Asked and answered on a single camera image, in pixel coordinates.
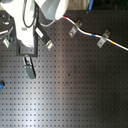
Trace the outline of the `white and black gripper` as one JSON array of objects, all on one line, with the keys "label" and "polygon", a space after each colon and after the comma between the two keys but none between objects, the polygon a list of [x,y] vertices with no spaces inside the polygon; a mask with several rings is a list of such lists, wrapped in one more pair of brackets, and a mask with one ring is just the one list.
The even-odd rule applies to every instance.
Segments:
[{"label": "white and black gripper", "polygon": [[[36,4],[34,0],[7,0],[5,10],[14,18],[17,41],[27,48],[34,49],[36,23]],[[54,44],[43,27],[38,24],[35,31],[47,49],[51,50]]]}]

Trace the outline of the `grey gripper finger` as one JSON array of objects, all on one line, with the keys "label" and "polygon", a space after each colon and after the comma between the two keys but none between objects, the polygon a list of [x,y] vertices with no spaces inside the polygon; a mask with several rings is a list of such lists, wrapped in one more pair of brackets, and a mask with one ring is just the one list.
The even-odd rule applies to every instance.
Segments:
[{"label": "grey gripper finger", "polygon": [[28,74],[28,77],[30,79],[35,79],[36,78],[36,73],[33,67],[33,63],[32,63],[32,59],[30,56],[25,55],[23,57],[23,62],[24,62],[24,66],[26,69],[26,73]]}]

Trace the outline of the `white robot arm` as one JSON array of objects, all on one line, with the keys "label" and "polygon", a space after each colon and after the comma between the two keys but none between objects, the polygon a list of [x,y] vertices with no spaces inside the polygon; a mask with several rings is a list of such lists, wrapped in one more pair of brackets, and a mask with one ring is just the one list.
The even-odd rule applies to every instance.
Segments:
[{"label": "white robot arm", "polygon": [[30,79],[36,78],[30,54],[20,53],[20,44],[34,49],[34,57],[37,56],[38,38],[41,38],[45,46],[50,50],[54,44],[44,31],[44,27],[50,24],[41,24],[38,21],[38,10],[45,18],[55,22],[63,17],[68,7],[69,0],[2,0],[1,5],[9,15],[14,18],[17,38],[17,52],[23,57],[24,66]]}]

